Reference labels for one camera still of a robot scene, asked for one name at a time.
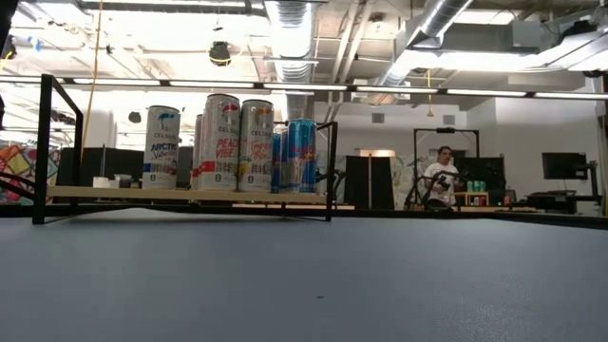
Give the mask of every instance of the dark hair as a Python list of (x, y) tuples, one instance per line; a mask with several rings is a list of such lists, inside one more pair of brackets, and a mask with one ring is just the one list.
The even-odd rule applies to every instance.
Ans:
[(448, 150), (449, 152), (452, 151), (452, 149), (449, 146), (441, 146), (439, 147), (439, 150), (437, 150), (437, 155), (441, 155), (442, 153), (444, 153), (445, 150)]

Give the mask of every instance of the blue can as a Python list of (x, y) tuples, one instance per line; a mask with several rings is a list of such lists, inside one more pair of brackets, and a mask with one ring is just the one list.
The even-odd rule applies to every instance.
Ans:
[(316, 123), (312, 120), (294, 120), (289, 122), (288, 131), (290, 177), (287, 192), (313, 194), (316, 187)]
[(273, 166), (270, 192), (278, 194), (281, 185), (281, 134), (273, 133)]
[(278, 192), (284, 193), (287, 191), (287, 182), (289, 180), (289, 163), (287, 158), (287, 150), (289, 147), (287, 144), (289, 143), (287, 139), (287, 128), (283, 129), (280, 133), (281, 135), (281, 164), (280, 164), (280, 180), (279, 180), (279, 190)]

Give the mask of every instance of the can lid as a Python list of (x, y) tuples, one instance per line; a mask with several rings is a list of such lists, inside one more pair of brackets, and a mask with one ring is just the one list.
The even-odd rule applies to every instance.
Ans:
[(226, 97), (233, 98), (233, 99), (239, 101), (238, 97), (228, 95), (228, 94), (211, 94), (211, 95), (207, 95), (207, 99), (209, 99), (210, 97), (213, 97), (213, 96), (226, 96)]
[(245, 101), (243, 101), (243, 104), (245, 105), (245, 104), (247, 104), (248, 102), (255, 102), (255, 101), (257, 101), (257, 102), (263, 102), (263, 103), (266, 103), (266, 104), (268, 104), (268, 105), (275, 106), (275, 105), (274, 105), (272, 102), (270, 102), (270, 101), (266, 101), (266, 100), (258, 100), (258, 99), (250, 99), (250, 100), (245, 100)]
[(177, 110), (176, 108), (174, 108), (174, 107), (170, 107), (170, 106), (168, 106), (168, 105), (154, 104), (154, 105), (149, 106), (148, 108), (165, 108), (165, 109), (173, 109), (173, 110), (177, 111), (178, 113), (180, 112), (180, 111), (179, 111), (179, 110)]

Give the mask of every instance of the celsius can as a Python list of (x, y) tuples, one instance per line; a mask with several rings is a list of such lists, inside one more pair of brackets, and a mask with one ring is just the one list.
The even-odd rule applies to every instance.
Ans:
[(199, 189), (199, 165), (200, 165), (200, 144), (202, 136), (202, 116), (197, 115), (197, 122), (194, 125), (194, 147), (192, 148), (192, 175), (190, 176), (190, 189)]
[(143, 152), (143, 189), (174, 189), (178, 178), (180, 112), (152, 105), (148, 109)]
[(281, 134), (273, 133), (273, 177), (270, 192), (278, 194), (281, 186)]
[(238, 190), (270, 192), (273, 162), (273, 104), (262, 100), (243, 102), (238, 152)]
[(280, 182), (279, 182), (279, 193), (284, 193), (287, 191), (287, 183), (289, 182), (289, 163), (287, 152), (289, 140), (287, 139), (289, 131), (287, 128), (283, 128), (281, 130), (281, 174), (280, 174)]
[(234, 96), (207, 97), (199, 153), (199, 190), (237, 190), (240, 105)]
[(288, 164), (290, 167), (287, 192), (314, 193), (316, 165), (314, 136), (316, 123), (312, 120), (294, 120), (288, 128)]

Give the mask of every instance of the white can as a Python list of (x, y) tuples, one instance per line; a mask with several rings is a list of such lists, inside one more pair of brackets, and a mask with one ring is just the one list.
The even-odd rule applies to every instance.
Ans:
[(207, 97), (199, 153), (199, 190), (237, 190), (240, 105), (236, 97)]
[(202, 144), (202, 117), (204, 114), (197, 115), (197, 121), (194, 124), (194, 147), (192, 148), (192, 173), (190, 176), (190, 189), (199, 189), (199, 173), (200, 173), (200, 146)]
[(175, 189), (178, 178), (180, 112), (152, 105), (148, 109), (143, 152), (143, 189)]
[(247, 100), (240, 112), (238, 190), (269, 193), (275, 109), (268, 101)]

